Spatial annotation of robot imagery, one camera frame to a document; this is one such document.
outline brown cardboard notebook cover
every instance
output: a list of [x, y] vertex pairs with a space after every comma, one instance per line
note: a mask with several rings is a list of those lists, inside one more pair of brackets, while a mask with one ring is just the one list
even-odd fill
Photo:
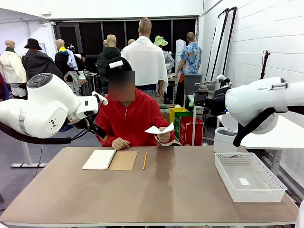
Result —
[[133, 169], [137, 151], [117, 151], [108, 170], [127, 170]]

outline brown table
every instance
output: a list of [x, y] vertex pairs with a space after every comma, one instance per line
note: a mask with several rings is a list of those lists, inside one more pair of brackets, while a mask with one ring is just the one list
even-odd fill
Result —
[[[234, 203], [212, 146], [138, 147], [132, 171], [83, 170], [94, 147], [64, 148], [0, 217], [22, 226], [285, 225], [297, 206]], [[148, 152], [143, 170], [145, 152]]]

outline red jacket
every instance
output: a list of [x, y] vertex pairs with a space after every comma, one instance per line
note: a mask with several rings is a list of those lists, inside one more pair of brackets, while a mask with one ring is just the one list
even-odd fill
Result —
[[[108, 105], [100, 109], [96, 124], [107, 133], [105, 141], [98, 137], [102, 146], [112, 146], [112, 141], [119, 137], [129, 141], [130, 146], [157, 146], [154, 135], [144, 131], [153, 125], [158, 128], [169, 126], [157, 102], [138, 89], [135, 89], [135, 100], [128, 107], [119, 101], [108, 100]], [[169, 142], [173, 139], [174, 131], [171, 131]]]

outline red box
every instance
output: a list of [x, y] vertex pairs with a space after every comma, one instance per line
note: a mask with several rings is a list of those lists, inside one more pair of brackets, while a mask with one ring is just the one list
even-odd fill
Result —
[[[192, 145], [192, 126], [193, 126], [193, 117], [185, 116], [180, 118], [180, 143], [185, 145]], [[196, 118], [195, 121], [195, 139], [194, 145], [201, 146], [203, 142], [203, 126], [204, 122], [202, 122], [199, 118]]]

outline notebook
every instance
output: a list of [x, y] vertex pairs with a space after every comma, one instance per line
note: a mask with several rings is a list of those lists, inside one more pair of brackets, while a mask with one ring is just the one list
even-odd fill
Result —
[[82, 169], [131, 171], [136, 156], [137, 151], [94, 150]]

